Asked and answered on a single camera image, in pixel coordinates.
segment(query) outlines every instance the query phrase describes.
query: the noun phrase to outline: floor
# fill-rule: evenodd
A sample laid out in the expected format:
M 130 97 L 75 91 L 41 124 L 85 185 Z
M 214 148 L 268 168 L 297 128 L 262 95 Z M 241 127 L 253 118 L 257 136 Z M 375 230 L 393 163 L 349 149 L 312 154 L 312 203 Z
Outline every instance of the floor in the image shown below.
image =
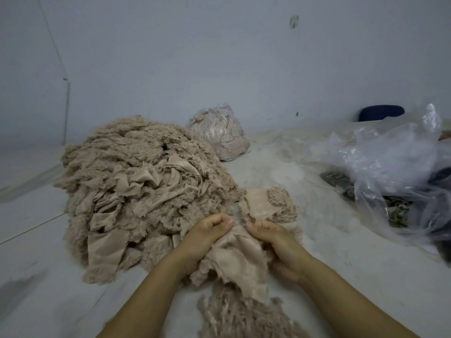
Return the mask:
M 298 129 L 251 136 L 251 151 L 225 166 L 240 187 L 286 188 L 299 206 L 297 223 L 308 251 L 421 337 L 448 336 L 451 269 L 438 256 L 392 243 L 360 223 L 352 206 L 315 172 L 313 162 L 324 145 L 321 133 Z M 58 163 L 60 153 L 43 153 L 45 164 L 23 157 L 16 157 L 14 164 L 26 161 L 45 170 Z M 3 165 L 13 159 L 1 161 L 5 170 Z M 2 185 L 18 178 L 11 175 L 14 168 L 8 168 L 10 175 L 0 180 Z M 40 173 L 37 167 L 33 171 Z M 64 193 L 44 184 L 0 202 L 1 337 L 94 337 L 145 276 L 134 268 L 113 284 L 82 283 L 82 269 L 71 261 L 62 241 L 65 200 Z M 301 290 L 273 278 L 269 284 L 270 295 L 282 298 L 285 312 L 312 338 L 334 336 Z M 192 309 L 199 296 L 209 292 L 209 285 L 179 291 L 166 320 L 167 337 L 197 336 L 201 318 Z

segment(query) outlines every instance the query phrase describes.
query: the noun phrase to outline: wall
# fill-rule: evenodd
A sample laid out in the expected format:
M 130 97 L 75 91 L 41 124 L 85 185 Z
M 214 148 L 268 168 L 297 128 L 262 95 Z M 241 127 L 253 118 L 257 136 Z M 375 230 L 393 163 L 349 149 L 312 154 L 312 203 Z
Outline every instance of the wall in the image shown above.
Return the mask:
M 42 4 L 71 82 L 70 141 L 137 113 L 185 124 L 218 102 L 248 131 L 350 121 L 364 106 L 425 97 L 451 117 L 448 0 Z
M 63 143 L 66 82 L 37 0 L 0 0 L 0 151 Z

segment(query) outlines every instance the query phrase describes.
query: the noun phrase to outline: plastic bag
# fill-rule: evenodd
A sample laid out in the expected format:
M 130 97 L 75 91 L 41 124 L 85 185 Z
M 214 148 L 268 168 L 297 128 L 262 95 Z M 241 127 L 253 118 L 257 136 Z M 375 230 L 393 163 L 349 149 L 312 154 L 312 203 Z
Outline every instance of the plastic bag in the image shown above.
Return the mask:
M 236 159 L 246 153 L 250 146 L 228 104 L 200 110 L 189 119 L 187 128 L 204 138 L 222 161 Z
M 333 134 L 327 161 L 349 177 L 362 223 L 395 242 L 451 240 L 451 140 L 424 111 Z

